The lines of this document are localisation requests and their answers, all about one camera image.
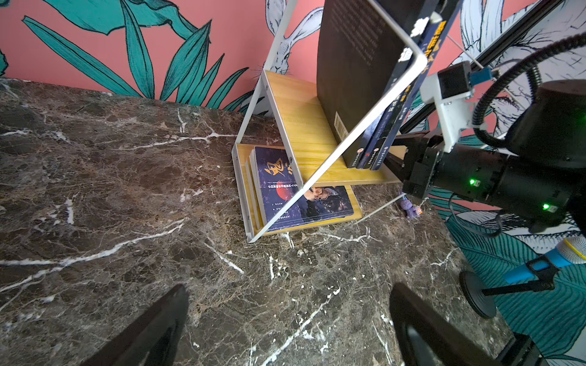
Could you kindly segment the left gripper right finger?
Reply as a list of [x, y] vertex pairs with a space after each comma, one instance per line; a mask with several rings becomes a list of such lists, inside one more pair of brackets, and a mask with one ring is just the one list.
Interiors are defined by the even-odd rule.
[[389, 311], [406, 365], [498, 365], [407, 285], [393, 285]]

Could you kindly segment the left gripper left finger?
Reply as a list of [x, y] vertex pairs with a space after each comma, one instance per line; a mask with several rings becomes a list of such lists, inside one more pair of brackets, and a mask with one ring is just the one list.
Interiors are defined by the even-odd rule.
[[172, 365], [189, 309], [184, 285], [171, 288], [84, 365]]

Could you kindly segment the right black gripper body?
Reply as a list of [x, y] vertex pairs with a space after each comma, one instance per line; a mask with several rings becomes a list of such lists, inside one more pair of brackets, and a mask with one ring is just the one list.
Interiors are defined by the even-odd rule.
[[487, 201], [501, 180], [508, 155], [456, 144], [444, 151], [438, 131], [400, 135], [393, 147], [404, 147], [403, 157], [390, 152], [385, 165], [403, 183], [403, 192], [425, 198], [432, 188], [442, 188], [467, 201]]

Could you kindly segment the purple book yellow label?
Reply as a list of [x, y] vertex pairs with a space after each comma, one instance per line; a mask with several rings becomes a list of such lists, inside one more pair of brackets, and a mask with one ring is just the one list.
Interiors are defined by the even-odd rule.
[[430, 64], [433, 62], [433, 57], [430, 55], [434, 54], [434, 49], [436, 49], [436, 45], [441, 40], [447, 23], [447, 20], [430, 20], [427, 23], [423, 37], [418, 41], [418, 46], [426, 56], [426, 67], [384, 110], [382, 115], [375, 120], [375, 126], [367, 129], [366, 135], [369, 137], [369, 143], [360, 157], [356, 166], [357, 169], [369, 169], [372, 171], [380, 169], [382, 161], [389, 151], [392, 141], [398, 134], [407, 111], [411, 107], [411, 94], [413, 90], [418, 90], [427, 75]]

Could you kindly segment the black book yellow title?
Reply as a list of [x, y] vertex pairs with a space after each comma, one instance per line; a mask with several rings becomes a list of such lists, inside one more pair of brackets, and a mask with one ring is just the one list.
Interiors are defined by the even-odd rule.
[[415, 43], [427, 58], [426, 68], [378, 118], [371, 140], [360, 162], [360, 169], [369, 169], [372, 171], [380, 169], [385, 160], [386, 153], [392, 146], [392, 138], [398, 134], [414, 100], [419, 96], [421, 84], [429, 73], [434, 58], [439, 52], [440, 46], [445, 40], [461, 7], [461, 1], [444, 2], [442, 8], [432, 13], [422, 33], [414, 37]]

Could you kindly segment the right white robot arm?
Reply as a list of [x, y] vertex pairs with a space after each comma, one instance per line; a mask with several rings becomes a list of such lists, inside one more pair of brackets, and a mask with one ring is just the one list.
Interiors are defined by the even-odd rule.
[[[432, 187], [443, 188], [519, 216], [531, 233], [568, 217], [584, 230], [585, 82], [542, 82], [538, 69], [584, 45], [585, 36], [577, 34], [537, 50], [506, 71], [476, 105], [468, 102], [475, 77], [469, 62], [427, 77], [421, 97], [436, 105], [439, 127], [395, 137], [405, 154], [385, 159], [404, 192], [425, 198]], [[485, 112], [521, 75], [529, 81], [530, 105], [503, 138], [494, 137], [485, 128]]]

